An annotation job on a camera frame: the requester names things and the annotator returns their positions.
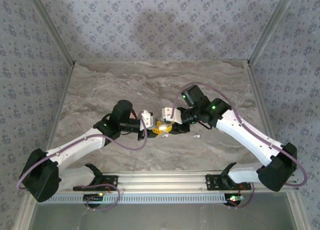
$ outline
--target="blue floral wallpaper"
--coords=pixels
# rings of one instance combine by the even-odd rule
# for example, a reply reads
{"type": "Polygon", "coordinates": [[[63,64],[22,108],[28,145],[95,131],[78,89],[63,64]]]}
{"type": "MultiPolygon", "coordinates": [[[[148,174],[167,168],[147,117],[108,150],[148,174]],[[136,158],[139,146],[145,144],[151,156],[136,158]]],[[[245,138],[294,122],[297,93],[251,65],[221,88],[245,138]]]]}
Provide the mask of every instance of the blue floral wallpaper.
{"type": "Polygon", "coordinates": [[[75,61],[247,59],[278,0],[42,0],[75,61]]]}
{"type": "Polygon", "coordinates": [[[277,138],[298,146],[302,195],[320,229],[320,0],[292,0],[254,68],[277,138]]]}
{"type": "Polygon", "coordinates": [[[29,0],[0,1],[0,229],[11,229],[15,189],[34,149],[45,148],[70,67],[29,0]]]}

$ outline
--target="gray marble table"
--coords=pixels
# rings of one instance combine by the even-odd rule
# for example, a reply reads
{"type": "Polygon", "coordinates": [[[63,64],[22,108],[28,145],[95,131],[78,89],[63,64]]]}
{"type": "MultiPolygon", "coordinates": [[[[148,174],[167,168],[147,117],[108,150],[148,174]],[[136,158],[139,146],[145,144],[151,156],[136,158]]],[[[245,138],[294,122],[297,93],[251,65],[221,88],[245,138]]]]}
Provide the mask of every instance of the gray marble table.
{"type": "MultiPolygon", "coordinates": [[[[171,107],[179,88],[189,82],[209,83],[229,96],[240,115],[262,130],[251,93],[244,61],[195,62],[121,62],[76,64],[68,86],[53,147],[67,143],[88,131],[118,100],[127,99],[135,111],[143,109],[160,116],[162,107],[171,107]]],[[[202,87],[213,100],[219,95],[202,87]]],[[[181,98],[180,106],[187,106],[181,98]]],[[[139,147],[136,134],[118,141],[139,147]]],[[[191,132],[150,139],[138,152],[114,144],[94,151],[71,167],[93,163],[101,171],[221,170],[230,162],[256,162],[255,157],[237,141],[217,129],[199,124],[191,132]]]]}

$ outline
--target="purple cable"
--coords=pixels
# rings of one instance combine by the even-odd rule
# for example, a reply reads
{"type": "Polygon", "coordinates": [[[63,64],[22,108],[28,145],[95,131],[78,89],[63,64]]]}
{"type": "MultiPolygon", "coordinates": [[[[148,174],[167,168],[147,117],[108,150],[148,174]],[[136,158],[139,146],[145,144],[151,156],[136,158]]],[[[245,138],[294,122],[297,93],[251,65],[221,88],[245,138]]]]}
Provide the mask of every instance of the purple cable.
{"type": "MultiPolygon", "coordinates": [[[[220,95],[222,95],[226,101],[229,102],[229,104],[231,105],[231,109],[234,111],[234,114],[235,114],[235,117],[237,118],[239,124],[242,124],[242,126],[244,127],[245,130],[247,130],[247,132],[249,132],[252,136],[254,136],[256,139],[262,141],[263,143],[267,144],[267,145],[271,145],[270,142],[268,142],[267,140],[264,140],[262,137],[260,137],[259,135],[257,135],[256,133],[254,133],[253,131],[251,131],[250,128],[248,128],[245,124],[243,124],[238,112],[237,112],[237,109],[233,103],[232,100],[230,100],[224,93],[222,93],[220,90],[218,90],[217,88],[209,85],[209,84],[206,84],[206,83],[202,83],[202,82],[191,82],[191,83],[188,83],[186,85],[184,85],[180,90],[179,92],[177,93],[175,99],[174,99],[174,103],[173,103],[173,107],[172,107],[172,114],[171,114],[171,119],[173,119],[174,115],[175,115],[175,108],[176,108],[176,104],[177,104],[177,101],[178,101],[178,97],[179,95],[189,86],[193,86],[193,85],[202,85],[202,86],[206,86],[216,92],[218,92],[220,95]]],[[[302,173],[303,173],[303,181],[299,184],[291,184],[291,183],[285,183],[285,185],[287,186],[292,186],[292,187],[300,187],[300,186],[303,186],[306,184],[307,180],[308,180],[308,175],[307,175],[307,172],[306,170],[304,169],[304,167],[301,165],[300,162],[298,162],[293,156],[291,156],[290,154],[288,154],[286,151],[282,150],[281,148],[277,147],[277,146],[272,146],[273,149],[281,152],[282,154],[284,154],[285,156],[287,156],[290,160],[292,160],[295,164],[297,164],[297,166],[301,169],[302,173]]]]}
{"type": "Polygon", "coordinates": [[[21,178],[19,179],[19,181],[17,182],[16,184],[16,188],[18,190],[26,190],[25,187],[20,187],[22,181],[28,176],[28,174],[33,170],[35,169],[37,166],[39,166],[40,164],[42,164],[43,162],[49,160],[51,157],[54,157],[56,156],[57,154],[60,154],[62,152],[64,152],[65,150],[68,150],[70,147],[73,147],[75,145],[77,145],[78,143],[82,142],[82,141],[86,141],[87,139],[90,139],[90,138],[93,138],[93,137],[103,137],[115,144],[117,144],[118,146],[126,149],[126,150],[131,150],[131,151],[138,151],[138,150],[141,150],[145,147],[146,143],[147,143],[147,138],[148,138],[148,132],[147,132],[147,127],[144,123],[144,121],[141,121],[142,125],[143,125],[143,129],[144,129],[144,141],[143,141],[143,144],[141,147],[138,147],[138,148],[130,148],[130,147],[126,147],[126,146],[123,146],[122,144],[116,142],[115,140],[113,140],[112,138],[108,137],[108,136],[105,136],[105,135],[102,135],[102,134],[93,134],[93,135],[90,135],[90,136],[87,136],[87,137],[84,137],[84,138],[81,138],[73,143],[71,143],[70,145],[68,146],[65,146],[64,148],[62,148],[61,150],[49,155],[49,156],[46,156],[45,158],[41,159],[40,161],[38,161],[37,163],[35,163],[32,167],[30,167],[22,176],[21,178]]]}
{"type": "Polygon", "coordinates": [[[111,208],[113,208],[114,206],[116,206],[118,204],[118,202],[120,201],[120,191],[119,189],[115,186],[115,185],[112,185],[112,184],[108,184],[108,183],[104,183],[104,184],[97,184],[97,185],[91,185],[91,186],[78,186],[80,188],[93,188],[93,187],[101,187],[101,186],[109,186],[109,187],[112,187],[113,189],[115,189],[118,193],[118,197],[116,198],[116,201],[111,205],[111,206],[107,206],[107,207],[103,207],[103,208],[92,208],[92,207],[89,207],[89,202],[95,198],[94,196],[92,197],[89,197],[87,200],[86,200],[86,203],[85,205],[87,206],[87,208],[89,210],[93,210],[93,211],[103,211],[103,210],[109,210],[111,208]]]}

